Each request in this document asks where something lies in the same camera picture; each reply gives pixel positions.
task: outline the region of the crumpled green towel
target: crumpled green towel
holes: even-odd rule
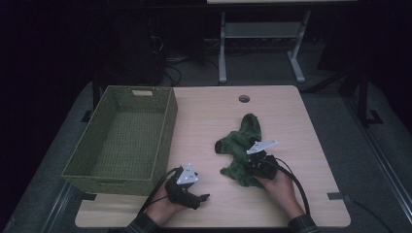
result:
[[[239,131],[231,131],[215,143],[215,152],[233,155],[230,166],[222,168],[221,174],[238,181],[242,186],[263,188],[263,185],[244,167],[249,161],[246,150],[250,149],[255,141],[261,141],[258,118],[253,114],[246,114],[243,116]]]

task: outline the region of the cable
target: cable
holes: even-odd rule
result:
[[[392,233],[393,231],[391,230],[391,228],[381,219],[381,218],[379,218],[378,216],[376,216],[371,210],[369,210],[367,207],[365,207],[363,204],[361,204],[361,203],[359,203],[358,201],[356,201],[356,200],[353,200],[353,199],[351,199],[351,201],[353,202],[353,203],[355,203],[355,204],[357,204],[359,207],[361,207],[362,209],[364,209],[366,212],[368,212],[368,213],[370,213],[372,216],[374,216],[384,227],[385,227],[385,229],[388,231],[388,232],[390,232],[390,233]]]
[[[264,163],[267,163],[267,164],[275,167],[276,169],[278,169],[278,170],[282,171],[283,173],[285,173],[289,178],[292,179],[292,181],[294,181],[294,183],[296,184],[297,188],[299,189],[300,195],[302,196],[303,205],[304,205],[304,207],[305,207],[306,215],[310,216],[310,209],[309,209],[308,199],[307,199],[307,197],[306,197],[305,191],[303,190],[302,184],[300,184],[300,182],[299,182],[299,180],[297,179],[297,177],[296,177],[294,174],[290,173],[290,172],[289,172],[288,170],[286,170],[285,168],[283,168],[283,167],[281,167],[281,166],[279,166],[279,165],[277,165],[277,164],[274,164],[274,163],[271,163],[271,162],[268,162],[268,161],[265,161],[265,160],[262,160],[262,159],[260,160],[260,162],[264,162]]]
[[[157,182],[156,186],[154,187],[154,189],[152,190],[151,194],[148,196],[148,199],[146,199],[145,203],[143,204],[142,208],[140,208],[139,214],[143,213],[148,206],[150,206],[153,202],[152,199],[154,198],[155,194],[157,193],[157,191],[160,189],[161,185],[164,183],[164,181],[166,181],[167,177],[172,173],[172,172],[176,172],[178,169],[177,168],[173,168],[172,170],[168,171],[166,173],[166,175],[164,175],[163,177],[160,178],[160,180]]]
[[[153,202],[149,203],[149,205],[153,204],[154,202],[158,202],[158,201],[160,201],[160,200],[163,200],[164,198],[166,198],[166,197],[168,197],[168,196],[169,196],[169,195],[165,195],[164,197],[160,197],[160,198],[154,200]]]
[[[293,174],[292,169],[288,166],[288,164],[286,164],[286,162],[284,162],[284,160],[280,159],[280,158],[275,158],[278,161],[281,161],[283,164],[285,164],[285,166],[288,167],[289,171],[291,172],[291,174]]]
[[[171,67],[171,66],[165,66],[164,68],[165,69],[169,68],[169,69],[175,70],[179,74],[178,80],[174,81],[173,78],[170,76],[170,74],[166,70],[163,71],[164,76],[166,76],[166,78],[170,81],[171,86],[179,85],[180,81],[182,80],[182,72],[179,69],[177,69],[175,67]]]

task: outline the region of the wooden table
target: wooden table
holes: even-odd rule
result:
[[[277,140],[267,149],[292,168],[306,192],[312,218],[319,226],[344,227],[350,217],[342,200],[329,200],[339,192],[300,94],[294,86],[178,87],[179,106],[168,168],[191,163],[199,182],[189,191],[210,193],[200,208],[176,214],[165,227],[285,227],[285,214],[264,190],[243,187],[220,174],[231,155],[216,154],[215,143],[237,131],[245,114],[258,117],[262,140]],[[241,103],[248,95],[249,103]],[[302,205],[299,191],[296,196]],[[98,194],[84,200],[76,224],[80,227],[125,227],[146,197]]]

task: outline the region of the dark sleeve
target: dark sleeve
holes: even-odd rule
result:
[[[297,216],[288,223],[292,233],[319,233],[318,226],[310,216]]]
[[[124,232],[127,233],[154,233],[158,230],[158,225],[144,213],[140,213],[126,227]]]

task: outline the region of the hand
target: hand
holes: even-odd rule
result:
[[[162,197],[167,196],[166,189],[164,186],[166,185],[165,181],[157,193],[154,195],[152,201],[160,199]],[[185,210],[187,207],[182,206],[180,204],[171,203],[169,198],[165,197],[161,200],[158,200],[146,209],[145,214],[150,217],[158,226],[164,224],[170,217],[172,217],[175,213],[179,211]]]
[[[292,180],[284,172],[278,170],[273,180],[255,178],[263,184],[270,198],[285,211],[289,219],[305,214],[294,195]]]

